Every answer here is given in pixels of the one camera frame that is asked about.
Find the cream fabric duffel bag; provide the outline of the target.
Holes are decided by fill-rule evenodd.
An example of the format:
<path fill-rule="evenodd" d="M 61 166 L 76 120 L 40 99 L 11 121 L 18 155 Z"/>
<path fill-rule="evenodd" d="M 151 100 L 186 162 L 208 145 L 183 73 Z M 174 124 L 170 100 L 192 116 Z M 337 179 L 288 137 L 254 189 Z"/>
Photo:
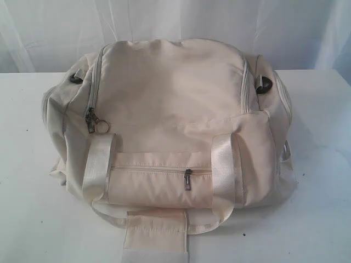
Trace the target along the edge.
<path fill-rule="evenodd" d="M 188 262 L 190 235 L 296 186 L 285 85 L 262 56 L 219 41 L 108 44 L 45 93 L 42 118 L 60 156 L 52 175 L 125 229 L 122 262 Z"/>

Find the metal main zipper pull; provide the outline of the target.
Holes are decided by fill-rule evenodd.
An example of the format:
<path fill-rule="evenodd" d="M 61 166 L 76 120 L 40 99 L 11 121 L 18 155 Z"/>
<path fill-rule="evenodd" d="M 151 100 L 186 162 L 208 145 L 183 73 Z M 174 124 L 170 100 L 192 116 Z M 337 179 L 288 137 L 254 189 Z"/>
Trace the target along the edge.
<path fill-rule="evenodd" d="M 90 134 L 95 132 L 95 125 L 98 122 L 98 120 L 99 118 L 96 116 L 94 108 L 90 107 L 85 116 L 88 132 Z"/>

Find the dark pocket zipper pull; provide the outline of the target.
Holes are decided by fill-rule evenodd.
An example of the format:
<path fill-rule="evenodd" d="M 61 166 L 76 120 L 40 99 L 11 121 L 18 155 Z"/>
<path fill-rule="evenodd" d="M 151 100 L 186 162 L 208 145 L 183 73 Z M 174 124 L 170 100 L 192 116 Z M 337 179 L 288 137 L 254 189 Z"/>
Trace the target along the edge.
<path fill-rule="evenodd" d="M 186 191 L 190 191 L 191 190 L 191 174 L 192 174 L 192 170 L 191 169 L 187 169 L 184 173 L 184 188 Z"/>

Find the white backdrop curtain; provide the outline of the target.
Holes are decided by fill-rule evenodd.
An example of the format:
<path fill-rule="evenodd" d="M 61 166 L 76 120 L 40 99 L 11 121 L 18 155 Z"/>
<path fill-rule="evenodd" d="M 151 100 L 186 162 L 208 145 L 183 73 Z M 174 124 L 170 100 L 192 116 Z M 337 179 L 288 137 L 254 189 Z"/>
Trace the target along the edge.
<path fill-rule="evenodd" d="M 350 79 L 350 1 L 1 1 L 2 72 L 64 72 L 114 41 L 186 38 Z"/>

